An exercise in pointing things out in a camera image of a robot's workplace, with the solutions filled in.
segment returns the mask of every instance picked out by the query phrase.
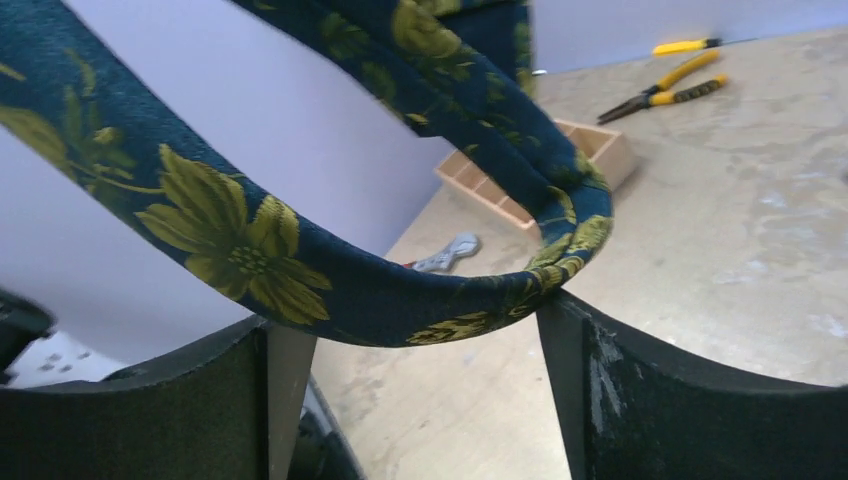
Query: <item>wooden tray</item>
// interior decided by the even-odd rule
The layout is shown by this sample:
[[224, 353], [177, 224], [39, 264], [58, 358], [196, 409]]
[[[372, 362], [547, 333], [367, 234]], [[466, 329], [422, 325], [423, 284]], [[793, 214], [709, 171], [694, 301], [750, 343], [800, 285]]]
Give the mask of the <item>wooden tray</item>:
[[[636, 168], [636, 161], [621, 132], [554, 120], [560, 130], [606, 176], [615, 190]], [[436, 175], [450, 187], [454, 196], [467, 201], [470, 206], [494, 214], [509, 225], [526, 232], [536, 240], [541, 239], [539, 227], [533, 217], [516, 203], [477, 165], [460, 151], [454, 151], [436, 168]]]

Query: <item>white wall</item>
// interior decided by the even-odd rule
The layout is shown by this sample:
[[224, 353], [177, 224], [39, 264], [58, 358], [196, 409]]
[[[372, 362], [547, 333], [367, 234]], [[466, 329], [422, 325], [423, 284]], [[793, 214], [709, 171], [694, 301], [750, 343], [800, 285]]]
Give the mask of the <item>white wall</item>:
[[848, 0], [533, 0], [533, 6], [537, 68], [551, 73], [646, 57], [662, 43], [745, 40], [848, 23]]
[[[68, 4], [232, 163], [361, 248], [385, 253], [438, 187], [444, 141], [417, 139], [335, 66], [227, 2]], [[3, 129], [0, 159], [0, 285], [83, 342], [137, 361], [248, 315]]]

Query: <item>beige table surface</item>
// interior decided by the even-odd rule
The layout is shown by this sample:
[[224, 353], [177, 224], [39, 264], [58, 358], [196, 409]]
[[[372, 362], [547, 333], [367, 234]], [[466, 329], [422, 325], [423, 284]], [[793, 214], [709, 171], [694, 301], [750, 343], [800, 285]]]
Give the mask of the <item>beige table surface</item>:
[[[725, 47], [708, 69], [730, 76], [725, 90], [611, 124], [642, 164], [616, 193], [611, 241], [568, 289], [723, 363], [848, 382], [846, 45], [848, 29]], [[545, 76], [539, 102], [591, 123], [680, 61]], [[443, 189], [388, 257], [428, 256], [461, 231], [484, 246], [460, 275], [520, 269], [536, 248]], [[322, 341], [313, 371], [370, 480], [569, 478], [532, 318], [414, 349]]]

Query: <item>marble countertop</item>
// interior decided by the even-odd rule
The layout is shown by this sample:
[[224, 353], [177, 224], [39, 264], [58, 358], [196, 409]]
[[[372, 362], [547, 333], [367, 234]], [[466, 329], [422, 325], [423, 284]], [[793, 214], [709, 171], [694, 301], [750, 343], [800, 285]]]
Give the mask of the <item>marble countertop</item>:
[[[641, 166], [615, 194], [612, 239], [567, 288], [713, 360], [848, 383], [846, 44], [835, 29], [723, 47], [689, 80], [726, 73], [723, 90], [608, 125]], [[538, 100], [593, 123], [680, 61], [547, 75]], [[443, 189], [388, 258], [428, 256], [461, 231], [483, 248], [459, 275], [518, 270], [537, 248]], [[313, 372], [369, 479], [569, 478], [530, 319], [424, 348], [322, 341]]]

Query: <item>needle-nose pliers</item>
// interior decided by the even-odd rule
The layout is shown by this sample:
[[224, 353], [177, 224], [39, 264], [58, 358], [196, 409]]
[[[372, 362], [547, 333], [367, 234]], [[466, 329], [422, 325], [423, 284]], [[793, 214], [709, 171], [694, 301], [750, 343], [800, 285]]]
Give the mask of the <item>needle-nose pliers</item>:
[[657, 105], [683, 103], [715, 92], [727, 83], [726, 75], [717, 75], [711, 80], [707, 80], [706, 82], [679, 92], [669, 92], [668, 89], [670, 89], [675, 83], [679, 82], [683, 77], [714, 62], [718, 56], [718, 50], [710, 50], [684, 62], [679, 67], [672, 70], [671, 73], [663, 77], [655, 85], [643, 90], [639, 95], [636, 95], [630, 100], [599, 116], [598, 125], [618, 120], [619, 118], [638, 112], [639, 110], [644, 110]]

